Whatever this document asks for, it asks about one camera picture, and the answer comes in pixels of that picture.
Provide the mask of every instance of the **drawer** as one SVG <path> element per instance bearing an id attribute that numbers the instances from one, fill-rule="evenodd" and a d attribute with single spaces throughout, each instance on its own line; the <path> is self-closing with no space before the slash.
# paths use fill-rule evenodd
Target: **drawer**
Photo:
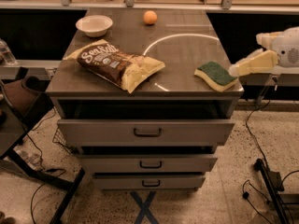
<path id="1" fill-rule="evenodd" d="M 89 173 L 205 173 L 212 170 L 215 154 L 204 155 L 79 155 L 79 161 Z"/>
<path id="2" fill-rule="evenodd" d="M 218 146 L 224 145 L 234 122 L 203 120 L 60 119 L 66 143 L 92 146 Z"/>
<path id="3" fill-rule="evenodd" d="M 194 189 L 202 187 L 204 175 L 95 175 L 94 185 L 105 189 Z"/>

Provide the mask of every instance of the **speckled floor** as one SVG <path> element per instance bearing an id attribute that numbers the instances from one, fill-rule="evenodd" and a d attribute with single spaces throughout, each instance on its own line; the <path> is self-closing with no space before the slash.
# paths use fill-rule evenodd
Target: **speckled floor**
<path id="1" fill-rule="evenodd" d="M 258 191 L 269 197 L 261 173 L 253 170 L 258 158 L 263 158 L 246 126 L 246 120 L 254 109 L 251 101 L 240 101 L 232 119 L 235 126 L 224 147 L 217 149 L 219 159 L 212 172 L 206 174 L 206 181 L 198 191 L 158 190 L 150 203 L 147 213 L 136 223 L 170 224 L 214 224 L 214 223 L 280 223 L 278 215 L 271 210 L 266 199 Z M 299 169 L 299 103 L 271 102 L 262 111 L 255 111 L 248 125 L 263 150 L 272 171 L 284 177 Z M 72 180 L 80 165 L 73 155 L 52 142 L 58 116 L 47 119 L 30 136 L 43 152 L 43 165 L 62 168 L 63 178 Z M 19 152 L 39 153 L 26 138 Z M 249 193 L 251 204 L 267 219 L 257 214 L 248 201 L 242 198 L 242 187 Z M 34 179 L 20 177 L 0 169 L 0 211 L 6 214 L 3 223 L 33 223 L 31 201 L 41 183 Z M 285 193 L 299 193 L 299 174 L 290 175 L 284 182 Z M 101 191 L 96 189 L 91 176 L 86 174 L 76 195 L 67 206 L 62 217 L 63 223 L 135 223 L 140 208 L 131 191 Z M 142 203 L 146 202 L 149 191 L 136 191 Z M 33 199 L 33 216 L 36 223 L 49 223 L 64 191 L 49 185 L 41 187 Z M 299 223 L 299 207 L 290 208 L 292 220 Z"/>

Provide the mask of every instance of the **drawer handle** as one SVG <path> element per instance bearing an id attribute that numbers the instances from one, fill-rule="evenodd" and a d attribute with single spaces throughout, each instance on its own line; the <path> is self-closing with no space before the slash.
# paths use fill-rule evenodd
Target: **drawer handle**
<path id="1" fill-rule="evenodd" d="M 145 188 L 156 188 L 160 186 L 160 180 L 157 180 L 157 184 L 150 184 L 150 183 L 146 183 L 146 181 L 142 180 L 142 186 Z"/>
<path id="2" fill-rule="evenodd" d="M 159 128 L 157 133 L 141 133 L 137 128 L 134 128 L 134 135 L 137 137 L 159 137 L 162 134 L 162 129 Z"/>
<path id="3" fill-rule="evenodd" d="M 140 168 L 155 168 L 155 169 L 158 169 L 158 168 L 161 168 L 162 167 L 162 161 L 159 162 L 159 165 L 158 166 L 144 166 L 142 161 L 139 162 L 139 165 L 140 165 Z"/>

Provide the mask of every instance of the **sponge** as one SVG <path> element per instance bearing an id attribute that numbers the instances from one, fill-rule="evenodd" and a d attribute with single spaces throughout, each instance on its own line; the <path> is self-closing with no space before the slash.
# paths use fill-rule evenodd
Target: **sponge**
<path id="1" fill-rule="evenodd" d="M 201 77 L 212 89 L 223 92 L 234 86 L 238 81 L 237 77 L 232 77 L 218 63 L 209 62 L 199 66 L 194 73 Z"/>

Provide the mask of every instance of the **chip bag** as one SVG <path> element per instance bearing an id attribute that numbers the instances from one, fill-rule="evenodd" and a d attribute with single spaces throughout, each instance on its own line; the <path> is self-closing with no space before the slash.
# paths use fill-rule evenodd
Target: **chip bag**
<path id="1" fill-rule="evenodd" d="M 101 39 L 77 49 L 64 60 L 75 60 L 82 67 L 132 93 L 146 78 L 165 67 L 145 55 L 127 54 Z"/>

